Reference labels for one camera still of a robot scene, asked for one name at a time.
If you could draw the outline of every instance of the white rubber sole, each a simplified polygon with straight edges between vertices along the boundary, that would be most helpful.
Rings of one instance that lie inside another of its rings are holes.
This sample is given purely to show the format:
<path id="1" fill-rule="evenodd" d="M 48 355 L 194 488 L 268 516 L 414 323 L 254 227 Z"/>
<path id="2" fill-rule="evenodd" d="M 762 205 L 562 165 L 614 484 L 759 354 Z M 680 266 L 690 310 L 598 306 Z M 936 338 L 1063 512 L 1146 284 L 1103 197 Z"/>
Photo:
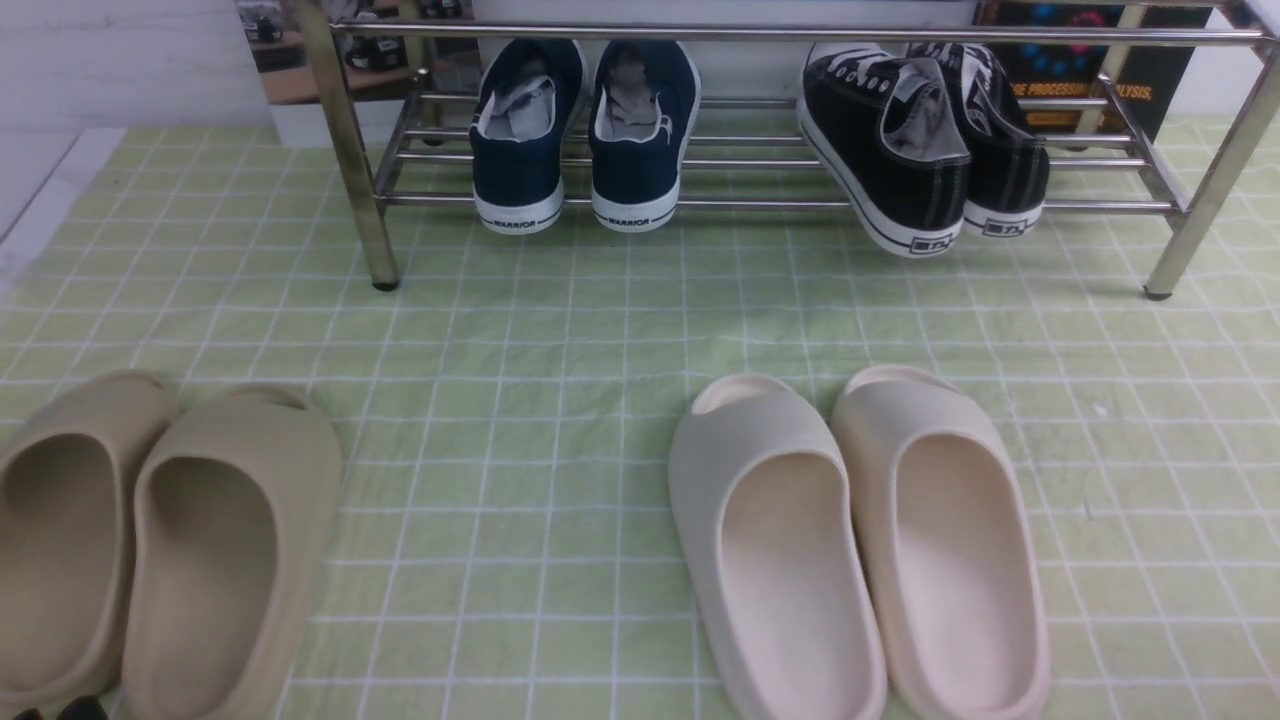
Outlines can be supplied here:
<path id="1" fill-rule="evenodd" d="M 685 138 L 680 141 L 680 155 L 676 159 L 676 184 L 666 195 L 648 202 L 626 205 L 605 200 L 591 186 L 591 209 L 595 210 L 595 219 L 602 225 L 616 232 L 637 233 L 658 229 L 671 220 L 676 214 L 676 205 L 680 202 L 680 178 L 684 174 L 685 151 L 689 150 L 689 140 L 694 136 L 694 126 L 698 124 L 698 111 L 703 106 L 703 76 L 694 64 L 694 58 L 684 42 L 676 42 L 680 51 L 685 54 L 689 68 L 694 70 L 694 111 L 689 114 L 689 124 L 685 127 Z"/>
<path id="2" fill-rule="evenodd" d="M 966 201 L 964 225 L 970 234 L 980 237 L 1023 237 L 1036 227 L 1043 210 L 1043 205 L 1037 205 L 1023 213 L 997 213 Z"/>
<path id="3" fill-rule="evenodd" d="M 471 188 L 471 195 L 475 197 L 476 214 L 480 215 L 484 227 L 499 234 L 532 234 L 547 229 L 559 219 L 561 208 L 564 206 L 564 178 L 561 178 L 556 192 L 548 197 L 518 208 L 485 202 L 475 193 L 475 188 Z"/>
<path id="4" fill-rule="evenodd" d="M 573 47 L 577 50 L 579 61 L 582 63 L 582 87 L 579 88 L 577 100 L 570 110 L 568 123 L 564 126 L 564 137 L 561 138 L 562 147 L 568 138 L 568 133 L 577 124 L 577 118 L 582 114 L 582 109 L 586 108 L 586 100 L 591 90 L 590 79 L 588 78 L 586 53 L 582 51 L 582 45 L 576 40 L 573 41 Z M 488 77 L 489 68 L 485 68 L 484 76 L 480 78 L 481 87 L 484 87 L 484 81 Z M 476 214 L 480 215 L 480 222 L 486 228 L 499 234 L 532 234 L 549 228 L 559 219 L 561 209 L 564 206 L 564 178 L 561 177 L 554 192 L 529 205 L 512 208 L 485 202 L 476 195 L 475 187 L 471 188 L 471 197 L 475 199 Z"/>
<path id="5" fill-rule="evenodd" d="M 809 106 L 804 101 L 804 95 L 796 100 L 796 115 L 800 119 L 800 135 L 804 136 L 805 142 L 809 143 L 814 155 L 818 156 L 818 161 L 840 181 L 845 193 L 849 195 L 850 205 L 854 206 L 858 219 L 863 222 L 867 234 L 872 237 L 876 245 L 899 258 L 911 259 L 941 255 L 951 249 L 951 245 L 960 236 L 964 219 L 956 220 L 954 225 L 941 231 L 909 228 L 891 220 L 872 202 L 870 196 L 863 190 L 861 183 L 858 182 L 852 170 L 845 165 L 840 159 L 840 154 L 836 152 L 836 149 L 831 146 L 826 136 L 822 135 L 822 131 L 818 129 L 818 124 L 809 114 Z"/>

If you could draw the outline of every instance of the brand logo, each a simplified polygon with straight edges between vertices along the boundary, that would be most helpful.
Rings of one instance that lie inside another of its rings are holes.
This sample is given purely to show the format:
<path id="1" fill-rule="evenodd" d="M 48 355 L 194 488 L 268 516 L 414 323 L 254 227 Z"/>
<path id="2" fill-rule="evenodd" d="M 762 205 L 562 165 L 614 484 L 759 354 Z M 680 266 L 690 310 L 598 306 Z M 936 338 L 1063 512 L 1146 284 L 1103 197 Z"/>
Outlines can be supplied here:
<path id="1" fill-rule="evenodd" d="M 645 218 L 643 220 L 620 220 L 617 218 L 605 218 L 604 215 L 600 215 L 600 219 L 603 219 L 605 223 L 609 223 L 611 225 L 620 225 L 623 228 L 640 228 L 653 222 L 649 218 Z"/>
<path id="2" fill-rule="evenodd" d="M 933 255 L 951 247 L 952 237 L 916 237 L 911 240 L 911 255 Z"/>
<path id="3" fill-rule="evenodd" d="M 982 234 L 988 237 L 1018 237 L 1024 232 L 1027 232 L 1027 220 L 1018 220 L 1016 223 L 987 220 L 987 224 L 982 228 Z"/>
<path id="4" fill-rule="evenodd" d="M 495 228 L 508 228 L 513 231 L 522 231 L 525 228 L 531 228 L 538 224 L 538 220 L 520 220 L 518 223 L 504 223 L 502 220 L 489 220 L 489 224 Z"/>

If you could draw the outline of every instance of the floor mat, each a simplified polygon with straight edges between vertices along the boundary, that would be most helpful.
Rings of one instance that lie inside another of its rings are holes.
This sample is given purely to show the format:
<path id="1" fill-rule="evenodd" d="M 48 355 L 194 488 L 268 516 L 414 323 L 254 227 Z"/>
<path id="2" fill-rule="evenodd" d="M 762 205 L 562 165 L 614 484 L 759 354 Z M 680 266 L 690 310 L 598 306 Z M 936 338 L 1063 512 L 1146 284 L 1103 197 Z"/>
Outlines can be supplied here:
<path id="1" fill-rule="evenodd" d="M 1192 179 L 1225 129 L 1172 122 L 1161 145 Z M 686 183 L 840 197 L 817 172 Z M 403 186 L 470 191 L 465 167 Z M 1053 188 L 1140 196 L 1129 174 Z M 1151 218 L 1056 215 L 916 263 L 851 213 L 388 225 L 404 282 L 380 293 L 332 152 L 138 129 L 0 300 L 0 434 L 131 365 L 187 406 L 297 383 L 337 420 L 344 506 L 275 717 L 731 717 L 667 500 L 676 419 L 742 370 L 828 411 L 870 363 L 955 382 L 1009 445 L 1051 616 L 1046 720 L 1280 717 L 1280 138 L 1164 304 L 1139 291 L 1169 236 Z"/>

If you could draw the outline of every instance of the beige slide sandal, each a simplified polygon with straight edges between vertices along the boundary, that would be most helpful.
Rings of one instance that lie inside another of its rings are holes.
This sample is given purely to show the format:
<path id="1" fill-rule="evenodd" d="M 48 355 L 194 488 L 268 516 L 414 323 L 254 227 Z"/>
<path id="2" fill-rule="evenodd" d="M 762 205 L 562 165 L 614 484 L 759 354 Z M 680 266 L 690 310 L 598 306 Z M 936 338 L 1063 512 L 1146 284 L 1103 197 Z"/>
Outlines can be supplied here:
<path id="1" fill-rule="evenodd" d="M 832 430 L 893 687 L 922 720 L 1030 720 L 1048 639 L 1009 452 L 982 407 L 915 368 L 863 370 Z"/>
<path id="2" fill-rule="evenodd" d="M 746 720 L 870 720 L 884 707 L 849 480 L 818 411 L 728 375 L 676 428 L 671 505 L 726 693 Z"/>
<path id="3" fill-rule="evenodd" d="M 0 450 L 0 715 L 115 682 L 133 483 L 178 401 L 127 370 L 54 400 Z"/>
<path id="4" fill-rule="evenodd" d="M 138 720 L 269 711 L 297 651 L 338 509 L 324 413 L 276 386 L 227 391 L 142 468 L 123 688 Z"/>

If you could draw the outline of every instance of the shoe rack leg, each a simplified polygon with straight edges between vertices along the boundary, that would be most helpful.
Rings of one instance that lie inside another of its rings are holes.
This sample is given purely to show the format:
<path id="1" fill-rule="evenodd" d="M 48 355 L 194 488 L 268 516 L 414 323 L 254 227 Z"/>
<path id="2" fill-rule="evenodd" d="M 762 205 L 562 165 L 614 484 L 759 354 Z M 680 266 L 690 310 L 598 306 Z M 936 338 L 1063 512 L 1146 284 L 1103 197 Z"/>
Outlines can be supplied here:
<path id="1" fill-rule="evenodd" d="M 1146 5 L 1125 5 L 1124 10 L 1120 13 L 1120 22 L 1116 23 L 1116 27 L 1125 29 L 1135 28 L 1142 24 L 1142 19 L 1144 17 L 1147 17 Z M 1102 58 L 1102 72 L 1106 73 L 1107 77 L 1120 82 L 1120 70 L 1124 69 L 1124 63 L 1128 59 L 1128 45 L 1112 45 L 1107 47 L 1107 54 Z M 1102 97 L 1102 83 L 1100 81 L 1093 81 L 1089 96 Z M 1084 110 L 1080 113 L 1080 122 L 1075 126 L 1075 132 L 1079 135 L 1093 135 L 1098 132 L 1100 122 L 1102 122 L 1101 109 L 1094 108 Z"/>
<path id="2" fill-rule="evenodd" d="M 419 0 L 399 0 L 399 17 L 406 20 L 422 19 L 422 6 L 419 4 Z M 424 68 L 426 69 L 428 77 L 424 88 L 435 88 L 435 40 L 430 37 L 406 37 L 404 50 L 408 55 L 408 67 L 420 72 Z M 424 126 L 438 128 L 444 124 L 439 102 L 422 102 L 421 106 Z M 439 140 L 428 140 L 426 143 L 433 147 L 443 145 Z"/>
<path id="3" fill-rule="evenodd" d="M 298 4 L 298 24 L 306 37 L 307 59 L 315 73 L 320 106 L 329 123 L 329 137 L 338 154 L 338 169 L 347 188 L 347 199 L 356 219 L 356 232 L 365 249 L 365 261 L 372 275 L 374 287 L 392 291 L 399 287 L 399 270 L 392 254 L 383 206 L 374 193 L 374 174 L 365 152 L 365 138 L 360 133 L 356 106 L 351 101 L 347 76 L 338 56 L 338 45 L 329 29 L 329 15 L 323 0 L 302 0 Z"/>
<path id="4" fill-rule="evenodd" d="M 1174 286 L 1181 279 L 1190 264 L 1201 241 L 1208 233 L 1210 225 L 1217 218 L 1222 204 L 1235 187 L 1244 165 L 1253 156 L 1262 135 L 1280 109 L 1280 51 L 1272 50 L 1262 64 L 1262 73 L 1253 83 L 1249 96 L 1244 100 L 1240 113 L 1226 131 L 1217 155 L 1204 170 L 1204 178 L 1192 197 L 1181 225 L 1174 229 L 1165 251 L 1156 263 L 1156 269 L 1143 287 L 1148 300 L 1167 300 L 1174 293 Z"/>

